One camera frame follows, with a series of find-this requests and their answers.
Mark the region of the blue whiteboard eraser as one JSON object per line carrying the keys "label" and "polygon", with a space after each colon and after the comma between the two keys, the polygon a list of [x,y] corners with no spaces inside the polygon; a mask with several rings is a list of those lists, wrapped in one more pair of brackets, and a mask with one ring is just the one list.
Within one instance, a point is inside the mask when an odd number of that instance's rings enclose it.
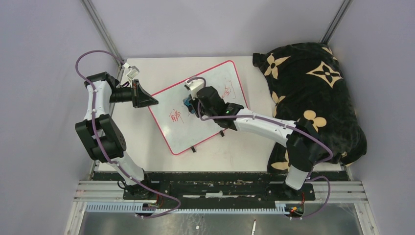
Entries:
{"label": "blue whiteboard eraser", "polygon": [[191,97],[187,97],[183,100],[184,105],[191,111],[192,108],[192,104],[191,104]]}

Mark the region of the red framed whiteboard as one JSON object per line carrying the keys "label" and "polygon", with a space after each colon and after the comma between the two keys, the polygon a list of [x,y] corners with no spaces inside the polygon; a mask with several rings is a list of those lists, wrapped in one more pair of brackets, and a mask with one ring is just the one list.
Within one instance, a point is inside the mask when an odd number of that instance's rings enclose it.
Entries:
{"label": "red framed whiteboard", "polygon": [[[227,60],[197,76],[203,77],[208,86],[214,87],[225,102],[248,106],[234,61]],[[222,131],[214,121],[201,121],[188,110],[184,100],[191,92],[185,86],[186,80],[182,80],[153,94],[159,103],[149,107],[174,155],[179,155]]]}

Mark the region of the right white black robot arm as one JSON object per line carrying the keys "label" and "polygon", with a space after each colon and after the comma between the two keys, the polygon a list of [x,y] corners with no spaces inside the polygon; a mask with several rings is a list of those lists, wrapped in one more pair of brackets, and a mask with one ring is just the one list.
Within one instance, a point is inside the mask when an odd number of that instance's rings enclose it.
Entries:
{"label": "right white black robot arm", "polygon": [[257,134],[285,147],[289,172],[282,187],[283,194],[292,200],[302,194],[302,186],[322,149],[319,136],[309,121],[259,115],[242,105],[225,102],[212,86],[185,85],[185,88],[189,96],[184,104],[199,119],[212,120],[223,129]]}

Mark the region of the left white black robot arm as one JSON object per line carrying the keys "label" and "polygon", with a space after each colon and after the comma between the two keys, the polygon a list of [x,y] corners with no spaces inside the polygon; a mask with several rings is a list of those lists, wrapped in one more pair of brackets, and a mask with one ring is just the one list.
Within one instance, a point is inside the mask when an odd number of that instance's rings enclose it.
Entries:
{"label": "left white black robot arm", "polygon": [[127,153],[124,135],[113,120],[111,104],[130,102],[134,108],[157,105],[159,102],[146,92],[137,79],[130,87],[119,87],[120,82],[107,72],[88,76],[88,109],[84,119],[75,125],[75,130],[92,160],[114,168],[127,186],[135,186],[140,198],[148,199],[154,186],[147,182],[144,169],[138,166]]}

